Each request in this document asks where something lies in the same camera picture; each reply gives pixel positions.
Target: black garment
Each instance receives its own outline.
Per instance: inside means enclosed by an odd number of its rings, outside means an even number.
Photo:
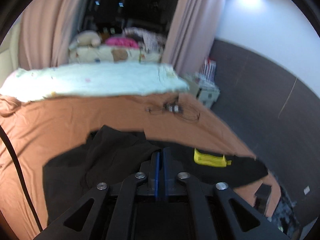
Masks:
[[[183,164],[185,171],[202,182],[227,182],[239,187],[268,174],[260,161],[226,156],[232,160],[226,168],[199,165],[194,162],[194,148],[177,143],[146,141],[144,133],[127,133],[103,126],[89,135],[86,144],[50,160],[43,168],[44,197],[48,224],[58,218],[99,182],[116,184],[139,171],[142,162],[153,152],[170,147],[172,158]],[[201,153],[223,156],[199,150]]]
[[[116,184],[139,171],[158,150],[130,133],[103,126],[86,144],[50,160],[43,167],[48,224],[99,182]]]

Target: silver screw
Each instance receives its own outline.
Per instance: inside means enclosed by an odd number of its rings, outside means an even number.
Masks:
[[[144,174],[144,172],[139,171],[139,172],[136,173],[136,178],[137,179],[143,179],[145,176],[146,175]]]
[[[216,184],[216,188],[218,190],[224,190],[227,189],[229,187],[229,185],[226,182],[219,182]]]
[[[177,176],[178,176],[179,179],[187,179],[187,178],[190,177],[190,174],[187,173],[187,172],[180,172],[180,173],[178,173]]]
[[[108,186],[108,185],[107,185],[106,183],[100,182],[100,183],[97,184],[97,189],[99,189],[99,190],[104,190],[104,189],[107,188],[107,186]]]

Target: curtain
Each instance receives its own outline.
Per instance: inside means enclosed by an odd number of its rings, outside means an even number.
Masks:
[[[178,74],[199,71],[209,55],[225,0],[179,0],[162,62]]]
[[[81,0],[33,0],[24,10],[19,40],[20,67],[42,69],[68,63]]]

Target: pink cushion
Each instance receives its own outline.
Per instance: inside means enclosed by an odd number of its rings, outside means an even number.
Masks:
[[[120,47],[126,47],[126,48],[139,48],[138,43],[134,39],[120,38],[120,37],[111,37],[107,39],[106,45],[120,46]]]

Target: yellow tag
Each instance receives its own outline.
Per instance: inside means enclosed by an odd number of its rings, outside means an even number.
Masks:
[[[195,148],[195,156],[194,156],[195,163],[200,165],[207,165],[212,167],[220,167],[225,168],[227,165],[231,165],[231,161],[227,161],[226,157],[217,157],[212,156],[210,154],[203,154],[197,151]]]

